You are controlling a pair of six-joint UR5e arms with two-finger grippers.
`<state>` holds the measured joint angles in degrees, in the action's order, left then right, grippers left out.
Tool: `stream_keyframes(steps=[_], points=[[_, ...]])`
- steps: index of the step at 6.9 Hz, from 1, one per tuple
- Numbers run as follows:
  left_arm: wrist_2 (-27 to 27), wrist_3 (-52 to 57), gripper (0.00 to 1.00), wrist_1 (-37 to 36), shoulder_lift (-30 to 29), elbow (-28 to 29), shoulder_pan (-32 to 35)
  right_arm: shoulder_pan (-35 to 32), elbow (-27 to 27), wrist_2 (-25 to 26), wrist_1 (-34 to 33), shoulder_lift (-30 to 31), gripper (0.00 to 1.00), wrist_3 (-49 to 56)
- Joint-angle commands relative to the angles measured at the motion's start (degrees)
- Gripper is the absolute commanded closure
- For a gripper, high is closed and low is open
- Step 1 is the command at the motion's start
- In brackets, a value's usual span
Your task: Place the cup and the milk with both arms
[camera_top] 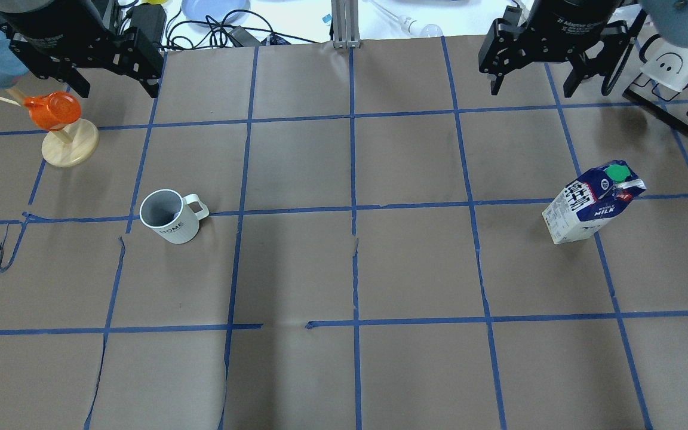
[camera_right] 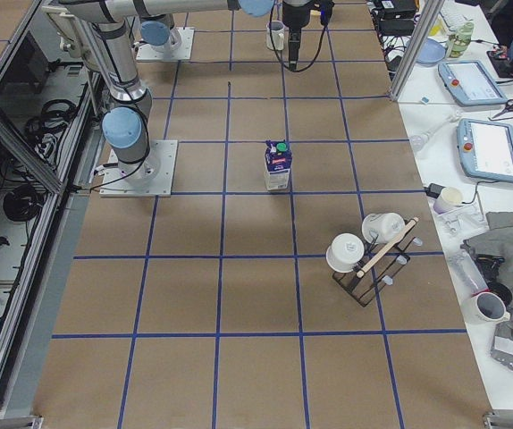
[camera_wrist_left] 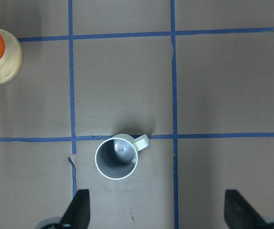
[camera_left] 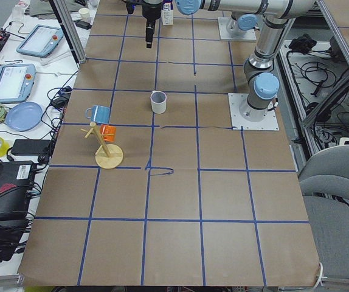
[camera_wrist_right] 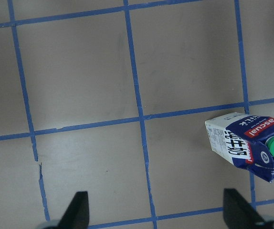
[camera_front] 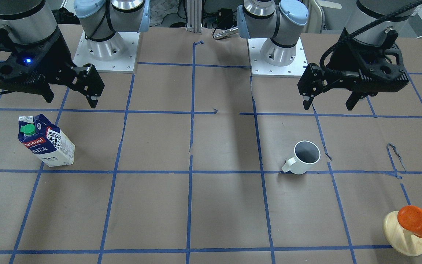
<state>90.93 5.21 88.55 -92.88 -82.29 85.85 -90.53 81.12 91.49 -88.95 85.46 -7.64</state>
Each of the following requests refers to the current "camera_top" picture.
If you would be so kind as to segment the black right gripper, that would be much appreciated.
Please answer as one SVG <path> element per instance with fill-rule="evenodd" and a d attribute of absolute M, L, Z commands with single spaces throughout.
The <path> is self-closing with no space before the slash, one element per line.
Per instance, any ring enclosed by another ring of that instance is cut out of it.
<path fill-rule="evenodd" d="M 508 7 L 494 19 L 478 52 L 480 72 L 490 80 L 490 93 L 499 94 L 505 76 L 527 62 L 562 62 L 573 66 L 563 84 L 570 98 L 579 85 L 602 76 L 601 95 L 615 87 L 640 30 L 610 23 L 620 1 L 533 1 L 528 9 Z M 590 58 L 585 51 L 601 42 Z"/>

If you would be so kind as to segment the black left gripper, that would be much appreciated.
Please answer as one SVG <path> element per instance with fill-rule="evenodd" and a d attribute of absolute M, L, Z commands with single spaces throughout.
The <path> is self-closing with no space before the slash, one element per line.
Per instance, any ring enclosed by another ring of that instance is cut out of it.
<path fill-rule="evenodd" d="M 0 15 L 21 35 L 9 49 L 38 78 L 87 98 L 91 84 L 78 69 L 99 68 L 136 79 L 158 98 L 164 58 L 142 30 L 122 31 L 117 1 L 0 1 Z"/>

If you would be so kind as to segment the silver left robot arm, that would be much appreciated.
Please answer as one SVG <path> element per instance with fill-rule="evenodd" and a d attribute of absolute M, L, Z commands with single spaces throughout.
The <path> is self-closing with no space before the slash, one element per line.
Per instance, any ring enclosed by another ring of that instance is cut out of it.
<path fill-rule="evenodd" d="M 166 13 L 157 4 L 118 1 L 0 1 L 8 51 L 42 81 L 64 82 L 82 98 L 82 69 L 102 69 L 139 82 L 158 97 Z"/>

